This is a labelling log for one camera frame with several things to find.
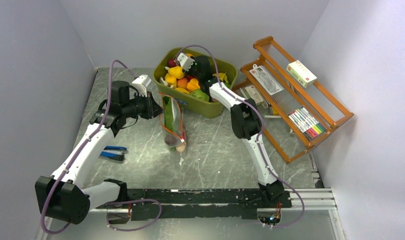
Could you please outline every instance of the table surface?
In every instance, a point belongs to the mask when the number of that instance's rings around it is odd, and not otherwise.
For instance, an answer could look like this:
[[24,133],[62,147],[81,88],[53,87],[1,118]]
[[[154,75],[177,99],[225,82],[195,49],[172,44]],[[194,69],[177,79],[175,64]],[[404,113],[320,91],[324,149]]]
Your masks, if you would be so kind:
[[[152,75],[152,68],[134,68],[134,73]],[[132,82],[124,68],[115,68],[113,80]],[[76,143],[82,138],[98,105],[107,98],[109,69],[99,68],[86,105]],[[157,92],[155,83],[149,90]],[[95,159],[84,187],[95,186],[105,179],[117,179],[128,188],[257,188],[257,174],[247,149],[232,132],[231,116],[226,109],[216,118],[206,118],[189,110],[183,111],[187,146],[182,155],[167,149],[158,117],[139,119],[136,125],[118,133],[110,145],[127,147],[123,162],[103,157]],[[304,149],[298,138],[289,134],[282,119],[266,119],[268,131],[293,156]],[[286,164],[271,143],[264,137],[264,145],[278,175],[294,188],[314,188],[312,160],[306,154]]]

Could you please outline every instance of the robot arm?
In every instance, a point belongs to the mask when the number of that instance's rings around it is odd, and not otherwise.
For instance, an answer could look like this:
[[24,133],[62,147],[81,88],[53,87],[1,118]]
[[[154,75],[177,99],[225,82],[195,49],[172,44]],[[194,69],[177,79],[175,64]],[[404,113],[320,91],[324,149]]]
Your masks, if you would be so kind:
[[263,138],[260,138],[258,141],[256,139],[261,131],[261,122],[256,113],[247,105],[251,104],[253,107],[257,108],[254,100],[245,99],[227,87],[222,87],[217,81],[217,78],[213,78],[212,76],[212,70],[207,56],[200,55],[192,58],[181,53],[177,57],[177,61],[185,72],[198,79],[202,92],[206,93],[212,99],[219,101],[230,111],[233,133],[237,138],[242,139],[242,142],[249,151],[257,172],[260,187],[272,188],[271,186],[275,185],[273,191],[277,193],[283,192],[284,187],[282,183],[268,170],[268,168],[270,168],[276,176],[278,175],[272,167],[272,164],[270,161],[267,161],[266,165],[263,160],[263,156],[268,156],[263,144]]
[[[103,127],[84,146],[67,173],[60,179],[46,210],[46,217],[79,224],[91,209],[107,202],[129,200],[126,183],[118,180],[106,179],[99,185],[82,188],[95,159],[126,124],[126,119],[138,117],[152,119],[163,112],[163,109],[154,101],[151,92],[146,90],[145,83],[148,81],[147,75],[141,75],[132,82],[132,85],[126,81],[112,82],[110,108],[102,123]],[[137,92],[133,99],[130,99],[130,89]],[[90,139],[90,134],[101,123],[105,112],[103,106],[106,102],[105,100],[100,104],[83,138],[66,161],[50,177],[41,176],[36,181],[35,191],[41,213],[50,189],[67,169],[79,146]]]

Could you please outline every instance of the orange wooden shelf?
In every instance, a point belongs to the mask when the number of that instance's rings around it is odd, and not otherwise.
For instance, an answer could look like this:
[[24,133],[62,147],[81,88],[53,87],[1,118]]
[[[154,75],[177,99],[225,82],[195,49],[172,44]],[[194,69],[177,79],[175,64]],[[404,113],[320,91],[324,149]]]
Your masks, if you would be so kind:
[[[274,139],[274,137],[267,131],[264,131],[264,135],[271,142],[271,144],[276,148],[278,153],[283,157],[287,164],[303,156],[308,151],[312,150],[323,142],[331,133],[335,132],[340,126],[342,126],[346,121],[348,121],[354,113],[350,112],[344,107],[326,88],[317,80],[313,83],[313,86],[323,94],[323,96],[329,100],[342,114],[338,120],[334,120],[312,97],[307,93],[306,89],[303,88],[294,78],[288,74],[286,67],[289,63],[295,61],[295,59],[286,52],[274,39],[269,36],[256,41],[253,47],[260,53],[258,59],[250,62],[241,67],[241,72],[246,76],[246,80],[233,87],[233,90],[237,90],[249,84],[253,84],[261,95],[267,100],[267,102],[274,107],[282,119],[289,125],[289,127],[294,131],[295,135],[302,141],[305,146],[305,150],[302,152],[289,157],[284,150],[281,148],[279,143]],[[305,107],[325,128],[326,131],[316,136],[314,139],[307,139],[304,134],[298,129],[298,127],[288,118],[290,112],[286,112],[287,109],[284,107],[277,99],[268,94],[268,92],[262,87],[262,85],[253,77],[249,72],[253,69],[253,65],[264,66],[266,70],[275,78],[275,80],[284,88],[281,93],[288,97],[288,99],[293,99],[293,106]]]

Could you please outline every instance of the marker set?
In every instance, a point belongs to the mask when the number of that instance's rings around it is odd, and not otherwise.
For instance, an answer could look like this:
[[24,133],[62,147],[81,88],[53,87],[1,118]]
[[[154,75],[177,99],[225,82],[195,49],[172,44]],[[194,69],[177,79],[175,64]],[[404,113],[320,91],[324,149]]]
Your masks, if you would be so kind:
[[309,140],[314,139],[326,131],[325,127],[322,126],[303,106],[288,114],[288,118]]

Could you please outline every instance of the white wall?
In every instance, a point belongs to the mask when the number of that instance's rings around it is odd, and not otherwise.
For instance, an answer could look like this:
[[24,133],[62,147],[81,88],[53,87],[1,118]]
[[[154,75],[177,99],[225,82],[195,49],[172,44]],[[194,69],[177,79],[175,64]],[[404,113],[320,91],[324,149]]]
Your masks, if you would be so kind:
[[35,182],[72,151],[94,74],[58,0],[0,0],[0,240],[34,239]]
[[200,44],[240,68],[273,36],[298,55],[329,0],[61,0],[97,67],[120,59],[155,67],[173,48]]
[[300,58],[356,116],[315,158],[349,240],[405,240],[405,0],[331,0]]

